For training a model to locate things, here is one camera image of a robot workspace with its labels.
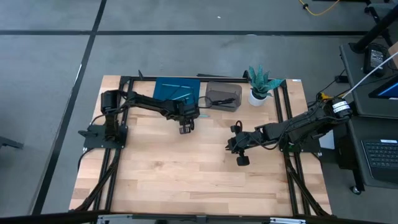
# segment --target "gray carpet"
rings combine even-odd
[[[0,2],[0,29],[91,30],[100,0]],[[331,2],[309,1],[314,12]],[[298,1],[108,0],[100,30],[369,30],[364,3],[341,2],[313,17]],[[343,69],[338,46],[349,37],[97,36],[70,120],[45,213],[68,209],[77,159],[103,75],[240,77],[263,64],[272,78],[299,78],[307,101]],[[25,143],[0,150],[0,216],[29,213],[37,184],[76,78],[88,36],[0,36],[0,136]],[[348,88],[334,84],[334,95]],[[323,166],[333,213],[342,218],[395,223],[398,190],[370,188],[353,195],[351,173]]]
[[[24,143],[0,150],[0,216],[29,212],[87,40],[0,37],[0,136]]]

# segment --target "gray plastic container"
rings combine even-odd
[[[240,85],[219,83],[219,82],[208,82],[206,86],[206,94],[211,101],[225,100],[228,98],[234,98],[232,103],[224,105],[214,105],[210,109],[230,111],[234,112],[242,102],[242,87]],[[210,102],[206,100],[206,106],[210,106]]]

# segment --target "wheel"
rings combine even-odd
[[[352,186],[352,187],[350,187],[349,189],[352,191],[352,193],[354,193],[354,194],[356,194],[356,195],[360,195],[360,194],[362,193],[361,191],[359,191],[359,190],[356,188],[356,186]]]
[[[167,220],[156,220],[155,224],[168,224]]]

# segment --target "wooden table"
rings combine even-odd
[[[104,76],[99,93],[119,86],[120,76]],[[279,150],[255,147],[246,151],[251,164],[240,167],[237,155],[225,151],[234,136],[230,126],[243,122],[245,131],[255,126],[277,123],[274,98],[263,106],[248,103],[250,86],[243,88],[242,105],[234,113],[201,109],[208,118],[195,120],[195,130],[181,135],[176,121],[160,114],[131,108],[127,119],[129,132],[114,189],[112,212],[291,216],[289,189],[283,155]],[[133,90],[152,96],[155,82],[135,81]],[[299,80],[287,80],[293,116],[307,110],[303,86]],[[206,83],[201,83],[204,95]],[[282,111],[283,93],[280,90]],[[98,98],[93,116],[101,114]],[[104,149],[94,149],[82,160],[70,208],[76,208],[98,181]],[[306,186],[330,213],[330,205],[319,161],[311,154],[301,155]],[[100,208],[104,207],[107,186]],[[299,210],[300,191],[296,188]]]
[[[391,46],[388,49],[388,51],[389,51],[390,55],[393,55],[393,54],[397,53],[398,52],[398,42],[396,42],[393,46]],[[398,55],[393,57],[392,60],[394,61],[395,65],[396,65],[396,68],[398,68]]]

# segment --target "succulent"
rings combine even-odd
[[[262,65],[259,66],[257,74],[252,66],[249,67],[249,83],[256,98],[264,99],[267,96],[272,96],[268,91],[277,88],[284,81],[281,79],[268,81],[268,75],[269,71],[266,73],[262,72]]]

